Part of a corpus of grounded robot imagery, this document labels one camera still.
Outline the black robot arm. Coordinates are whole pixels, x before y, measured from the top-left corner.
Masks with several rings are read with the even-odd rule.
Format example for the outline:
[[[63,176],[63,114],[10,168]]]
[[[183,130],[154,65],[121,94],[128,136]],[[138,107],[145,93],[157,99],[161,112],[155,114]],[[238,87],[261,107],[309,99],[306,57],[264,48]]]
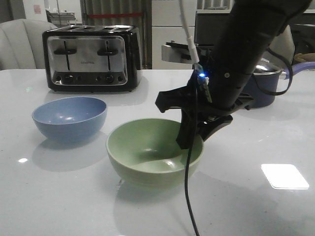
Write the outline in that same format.
[[[232,122],[232,113],[250,109],[253,98],[243,93],[272,40],[290,19],[302,14],[308,0],[237,0],[217,44],[201,63],[206,78],[194,71],[186,86],[161,91],[156,106],[161,112],[182,111],[176,142],[188,149],[196,135],[203,140]]]

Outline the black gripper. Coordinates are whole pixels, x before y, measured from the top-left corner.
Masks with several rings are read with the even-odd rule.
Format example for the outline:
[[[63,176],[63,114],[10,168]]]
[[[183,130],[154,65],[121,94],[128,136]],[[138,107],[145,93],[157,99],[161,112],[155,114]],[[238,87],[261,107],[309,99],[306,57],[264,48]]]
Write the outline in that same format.
[[[249,110],[254,99],[246,93],[240,93],[228,108],[221,108],[208,99],[211,94],[208,88],[208,77],[193,73],[183,87],[160,91],[155,105],[161,113],[167,110],[181,110],[181,124],[176,142],[181,149],[188,149],[194,141],[197,119],[197,134],[206,141],[214,133],[231,124],[232,113],[240,109]]]

